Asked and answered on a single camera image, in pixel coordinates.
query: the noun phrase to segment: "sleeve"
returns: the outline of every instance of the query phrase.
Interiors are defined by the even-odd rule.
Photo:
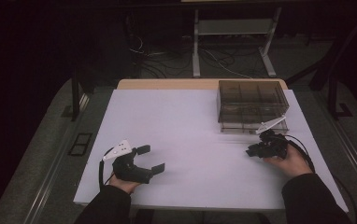
[[[75,224],[130,223],[131,198],[125,191],[105,186],[84,208]]]
[[[289,224],[351,223],[318,175],[299,175],[291,179],[283,187],[282,195]]]

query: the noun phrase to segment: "electrical wire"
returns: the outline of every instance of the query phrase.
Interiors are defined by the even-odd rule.
[[[158,74],[154,73],[154,72],[153,72],[152,70],[150,70],[149,68],[144,67],[144,66],[141,66],[141,68],[144,69],[144,70],[146,70],[146,71],[148,71],[149,73],[151,73],[154,77],[160,78],[160,77],[158,77]]]
[[[213,57],[213,59],[216,61],[216,63],[219,64],[220,67],[223,68],[224,70],[226,70],[226,71],[228,71],[228,72],[230,72],[230,73],[232,73],[232,74],[241,76],[241,77],[252,78],[252,77],[248,77],[248,76],[246,76],[246,75],[243,75],[243,74],[240,74],[240,73],[231,71],[230,69],[228,69],[228,68],[226,68],[225,66],[223,66],[223,65],[219,62],[219,60],[218,60],[212,53],[210,53],[208,50],[206,50],[206,49],[200,49],[200,50],[202,50],[202,51],[208,53],[211,57]]]
[[[143,63],[144,65],[146,65],[149,69],[155,69],[156,71],[158,71],[160,74],[162,74],[163,77],[167,78],[166,74],[161,71],[159,68],[155,67],[155,66],[152,66],[150,64],[147,64],[147,63]]]
[[[218,41],[215,43],[211,43],[214,44],[215,48],[211,48],[210,44],[208,44],[207,49],[212,49],[213,51],[217,51],[220,54],[226,55],[226,57],[222,57],[219,58],[220,60],[224,60],[231,58],[231,57],[241,57],[241,56],[250,56],[252,54],[255,53],[259,53],[260,51],[258,49],[252,49],[250,52],[241,52],[239,51],[239,49],[241,49],[243,46],[245,46],[246,42],[249,42],[248,38],[240,38],[240,43],[237,43],[238,45],[236,45],[234,52],[227,52],[226,50],[223,49],[216,49],[216,48],[221,48],[221,46],[224,46],[225,44],[220,44]],[[199,46],[201,46],[200,48],[205,49],[206,48],[206,43],[207,41],[205,40],[205,38],[199,38]],[[208,65],[212,66],[212,67],[216,67],[213,64],[210,64],[208,61],[206,61],[203,57],[202,60],[207,63]],[[257,77],[263,77],[263,75],[265,74],[265,70],[264,67],[263,68],[256,68],[257,64],[259,63],[260,60],[255,61],[254,66],[252,68],[245,68],[242,71],[236,71],[239,74],[253,74]]]
[[[234,62],[235,62],[235,60],[232,60],[231,62],[227,62],[227,61],[225,61],[225,59],[223,59],[223,58],[221,58],[221,59],[219,58],[218,61],[216,61],[216,59],[213,58],[213,57],[211,57],[210,54],[206,54],[206,55],[200,54],[200,56],[201,56],[201,58],[203,59],[203,61],[204,61],[205,63],[207,63],[209,66],[214,67],[214,68],[221,68],[221,66],[223,66],[223,67],[228,67],[228,66],[230,66],[230,65],[233,65]],[[218,66],[216,66],[216,65],[214,65],[214,64],[212,64],[212,63],[209,63],[209,62],[206,61],[205,59],[208,59],[208,60],[211,60],[211,61],[214,62],[214,63],[220,63],[220,64],[218,64]]]
[[[134,52],[134,53],[140,53],[143,54],[144,50],[140,50],[141,48],[143,48],[143,40],[137,36],[137,35],[130,35],[130,36],[134,36],[136,37],[139,41],[140,41],[140,47],[138,47],[137,49],[129,49],[130,51]]]
[[[304,146],[304,144],[298,140],[298,138],[294,137],[294,136],[291,136],[291,135],[285,135],[286,137],[291,137],[293,139],[295,139],[297,142],[299,142],[301,144],[301,146],[304,148],[304,151],[307,153],[307,155],[309,156],[309,153],[307,152],[307,148]]]
[[[347,189],[347,187],[345,187],[345,185],[342,183],[342,181],[336,177],[336,175],[332,175],[333,176],[333,179],[338,182],[338,184],[341,186],[341,188],[343,190],[345,190],[345,192],[348,194],[348,197],[350,197],[350,202],[352,204],[352,207],[353,207],[353,213],[354,213],[354,223],[357,224],[357,205],[356,205],[356,202],[354,201],[353,199],[353,196],[350,194],[350,191]]]
[[[219,58],[219,62],[226,64],[225,67],[235,64],[235,62],[236,62],[235,57],[233,55],[231,55],[230,53],[226,52],[225,50],[222,50],[222,49],[206,49],[206,50],[208,50],[209,52],[211,50],[213,50],[213,51],[219,52],[219,54],[227,55],[226,57]]]
[[[163,62],[160,62],[160,61],[156,61],[156,60],[152,60],[152,59],[146,59],[144,61],[144,63],[151,63],[151,64],[156,63],[156,64],[162,66],[164,68],[165,73],[168,74],[169,76],[178,76],[178,75],[180,75],[180,74],[182,74],[184,72],[192,72],[192,70],[185,70],[191,64],[191,57],[188,57],[187,62],[183,66],[180,66],[180,67],[169,66],[166,63],[163,63]],[[170,70],[181,70],[181,71],[173,73],[173,72],[169,72],[168,69],[170,69]]]
[[[112,173],[111,176],[106,180],[105,185],[106,185],[107,182],[112,178],[112,176],[114,176],[114,173]]]

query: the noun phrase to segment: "hand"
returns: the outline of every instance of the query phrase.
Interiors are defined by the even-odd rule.
[[[109,179],[108,184],[116,188],[122,189],[128,194],[132,194],[133,192],[135,192],[135,188],[140,185],[140,183],[118,179],[115,175],[113,175]]]
[[[301,153],[290,144],[287,145],[286,159],[264,158],[264,161],[276,165],[289,177],[313,173]]]

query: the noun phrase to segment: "white paper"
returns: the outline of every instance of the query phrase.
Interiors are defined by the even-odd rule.
[[[289,135],[307,147],[316,172],[344,211],[339,193],[292,91],[286,123]],[[135,157],[150,169],[165,163],[165,171],[136,188],[132,205],[155,208],[218,210],[284,209],[281,189],[287,177],[280,170],[249,157],[245,150],[258,135],[221,133],[217,90],[116,90],[85,167],[75,203],[89,203],[99,192],[98,166],[106,151],[127,139],[132,147],[151,145]],[[112,172],[105,164],[105,180]]]

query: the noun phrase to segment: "transparent plastic box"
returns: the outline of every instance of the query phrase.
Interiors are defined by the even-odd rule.
[[[217,110],[222,133],[255,133],[262,122],[282,117],[288,108],[278,81],[219,82]],[[286,133],[288,128],[282,121],[272,130]]]

